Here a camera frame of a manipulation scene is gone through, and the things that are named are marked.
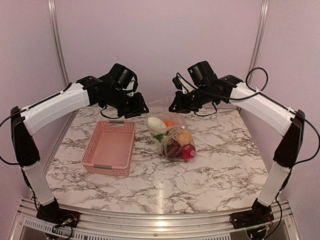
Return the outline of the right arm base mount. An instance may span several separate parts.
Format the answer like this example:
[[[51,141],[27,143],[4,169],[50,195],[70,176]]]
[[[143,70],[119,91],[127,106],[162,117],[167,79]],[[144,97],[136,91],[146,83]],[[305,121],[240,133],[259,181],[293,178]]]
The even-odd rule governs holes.
[[[261,225],[264,223],[270,223],[274,220],[272,212],[262,214],[259,211],[247,210],[241,212],[235,212],[230,215],[229,221],[233,225],[234,229],[241,229]]]

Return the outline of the red strawberry fruit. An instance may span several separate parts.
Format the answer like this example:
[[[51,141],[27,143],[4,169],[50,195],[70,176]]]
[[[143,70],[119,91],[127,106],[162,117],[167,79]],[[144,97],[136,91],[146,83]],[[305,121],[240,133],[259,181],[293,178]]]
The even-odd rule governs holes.
[[[184,145],[181,147],[181,156],[184,160],[188,161],[195,157],[196,148],[192,144]]]

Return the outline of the white radish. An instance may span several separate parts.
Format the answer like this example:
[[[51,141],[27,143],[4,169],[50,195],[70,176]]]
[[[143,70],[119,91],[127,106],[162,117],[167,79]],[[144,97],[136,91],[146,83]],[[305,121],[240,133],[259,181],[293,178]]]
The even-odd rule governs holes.
[[[160,133],[167,128],[166,124],[158,117],[150,116],[147,118],[147,126],[155,132]]]

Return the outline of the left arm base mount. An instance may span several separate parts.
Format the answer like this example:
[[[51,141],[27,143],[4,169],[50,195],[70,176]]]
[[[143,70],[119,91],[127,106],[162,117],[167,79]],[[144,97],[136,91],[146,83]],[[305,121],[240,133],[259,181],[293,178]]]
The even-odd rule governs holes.
[[[58,227],[62,227],[62,223],[71,219],[69,224],[65,224],[67,227],[71,226],[72,228],[76,228],[80,219],[80,213],[78,211],[67,210],[67,209],[59,209],[57,212],[52,212],[51,216],[47,213],[46,216],[39,211],[36,214],[36,218],[55,224]]]

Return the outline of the clear zip top bag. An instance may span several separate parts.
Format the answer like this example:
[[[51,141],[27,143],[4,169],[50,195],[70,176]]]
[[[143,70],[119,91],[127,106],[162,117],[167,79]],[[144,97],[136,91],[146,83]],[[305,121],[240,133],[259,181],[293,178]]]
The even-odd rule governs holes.
[[[146,114],[146,126],[147,126],[148,131],[151,135],[151,138],[152,138],[152,134],[165,134],[165,135],[167,135],[167,144],[161,148],[157,147],[159,153],[164,158],[166,158],[163,155],[164,147],[166,147],[167,145],[170,145],[170,144],[180,145],[176,140],[176,136],[183,130],[190,131],[190,129],[187,125],[187,122],[185,121],[182,114],[175,113],[175,112],[169,112],[169,106],[171,105],[171,103],[173,101],[174,101],[174,97],[168,96],[168,97],[164,97],[164,98],[147,103],[147,106],[149,108],[149,113]],[[148,117],[157,117],[157,118],[161,119],[163,122],[174,121],[175,125],[167,127],[165,130],[163,130],[161,132],[156,132],[156,131],[151,130],[148,127],[148,125],[147,125],[147,118]],[[192,136],[192,140],[191,140],[190,144],[195,146],[193,136]],[[171,160],[171,161],[186,161],[186,162],[192,160],[192,159],[184,160],[182,158],[182,156],[178,157],[178,158],[174,158],[174,159],[169,159],[169,158],[166,158],[166,159]]]

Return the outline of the dark purple beet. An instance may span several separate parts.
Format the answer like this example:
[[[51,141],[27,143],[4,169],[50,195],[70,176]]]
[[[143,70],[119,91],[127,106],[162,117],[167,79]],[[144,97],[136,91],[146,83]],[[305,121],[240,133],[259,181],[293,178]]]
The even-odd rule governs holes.
[[[182,156],[181,146],[179,144],[168,144],[164,147],[162,154],[168,159],[176,159]]]

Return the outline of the pink perforated plastic basket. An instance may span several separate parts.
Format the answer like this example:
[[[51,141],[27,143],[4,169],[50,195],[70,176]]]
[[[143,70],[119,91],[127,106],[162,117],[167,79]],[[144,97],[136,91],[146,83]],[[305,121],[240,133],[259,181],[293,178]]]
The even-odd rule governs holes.
[[[82,165],[90,174],[127,177],[135,134],[133,121],[99,121],[86,147]]]

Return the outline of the orange tangerine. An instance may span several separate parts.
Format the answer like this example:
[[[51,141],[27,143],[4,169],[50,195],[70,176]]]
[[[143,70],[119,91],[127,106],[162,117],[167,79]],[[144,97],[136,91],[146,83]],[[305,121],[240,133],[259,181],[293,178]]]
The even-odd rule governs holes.
[[[167,126],[167,127],[172,127],[175,125],[175,122],[174,121],[171,121],[171,120],[167,120],[164,122],[164,124]]]

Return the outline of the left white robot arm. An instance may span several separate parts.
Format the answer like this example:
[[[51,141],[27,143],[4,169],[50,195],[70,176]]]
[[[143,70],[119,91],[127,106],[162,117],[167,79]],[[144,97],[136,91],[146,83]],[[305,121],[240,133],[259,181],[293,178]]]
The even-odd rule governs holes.
[[[35,136],[56,120],[77,110],[100,105],[113,107],[118,117],[126,119],[147,113],[148,108],[138,88],[134,73],[102,77],[87,76],[36,103],[13,107],[2,122],[10,121],[11,141],[24,181],[36,197],[37,217],[53,223],[74,217],[75,213],[60,207],[43,167]]]

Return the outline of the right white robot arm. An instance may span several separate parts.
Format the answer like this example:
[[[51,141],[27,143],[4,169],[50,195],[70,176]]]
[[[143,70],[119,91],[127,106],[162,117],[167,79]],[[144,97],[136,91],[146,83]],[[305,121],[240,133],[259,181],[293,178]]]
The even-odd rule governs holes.
[[[181,80],[179,76],[172,80],[177,91],[169,107],[170,112],[188,114],[199,111],[207,103],[219,104],[223,101],[255,115],[282,136],[260,194],[251,210],[243,212],[252,224],[260,223],[270,213],[271,204],[277,194],[288,183],[297,161],[303,141],[304,112],[293,112],[288,107],[280,106],[264,96],[261,91],[250,89],[233,75],[221,78],[217,78],[215,74],[205,76],[192,91],[188,91]]]

